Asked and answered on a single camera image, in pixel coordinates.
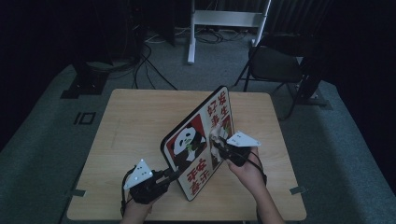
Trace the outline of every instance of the panda illustration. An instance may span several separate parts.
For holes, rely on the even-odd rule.
[[[189,124],[177,136],[172,147],[175,166],[183,173],[204,150],[206,139]]]

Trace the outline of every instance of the chair leg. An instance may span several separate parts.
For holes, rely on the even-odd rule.
[[[249,64],[249,61],[247,61],[247,63],[245,64],[245,67],[244,67],[244,69],[242,70],[242,72],[241,72],[241,74],[239,74],[239,77],[238,77],[238,79],[236,80],[236,82],[233,84],[234,86],[236,86],[236,85],[238,85],[238,83],[239,83],[239,80],[241,80],[242,79],[242,76],[245,74],[245,72],[247,71],[247,69],[248,69],[248,64]]]
[[[270,95],[274,95],[275,92],[277,92],[283,85],[285,85],[286,82],[282,82],[279,86],[277,86],[271,93]]]
[[[300,88],[297,90],[297,93],[296,93],[296,95],[293,98],[293,102],[291,104],[291,107],[290,107],[288,115],[286,115],[283,118],[278,118],[278,120],[285,120],[285,119],[288,119],[290,117],[291,113],[293,112],[294,107],[296,106],[296,103],[297,103],[298,99],[301,97],[301,94],[303,93],[302,86],[305,84],[307,78],[308,78],[308,75],[304,75],[303,76],[303,80],[301,81]]]
[[[247,89],[248,89],[248,81],[249,80],[250,80],[250,71],[247,70],[247,78],[245,79],[244,91],[247,91]]]

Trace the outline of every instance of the wooden table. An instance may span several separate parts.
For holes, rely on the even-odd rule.
[[[153,170],[167,164],[163,138],[211,92],[114,90],[73,196],[67,217],[73,220],[120,220],[121,181],[145,159]],[[234,129],[262,142],[259,148],[268,189],[285,220],[306,217],[282,132],[266,93],[230,92]],[[188,202],[173,182],[153,206],[148,220],[255,220],[256,204],[224,162],[203,190]]]

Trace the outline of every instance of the black chair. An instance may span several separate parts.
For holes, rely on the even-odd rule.
[[[297,57],[303,58],[300,63]],[[264,35],[257,47],[250,49],[248,61],[234,85],[236,86],[240,80],[245,80],[244,91],[247,91],[248,83],[252,80],[280,82],[281,84],[272,92],[274,94],[287,83],[299,83],[289,113],[285,117],[278,118],[283,120],[291,115],[300,98],[309,98],[314,93],[316,88],[305,85],[310,75],[311,79],[318,76],[318,69],[323,67],[318,64],[323,65],[323,63],[322,43],[312,36]]]

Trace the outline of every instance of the book cover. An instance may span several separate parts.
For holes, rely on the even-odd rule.
[[[215,90],[163,139],[163,156],[174,171],[179,170],[177,181],[189,201],[222,163],[219,151],[209,139],[218,124],[224,139],[233,135],[230,97],[224,86]]]

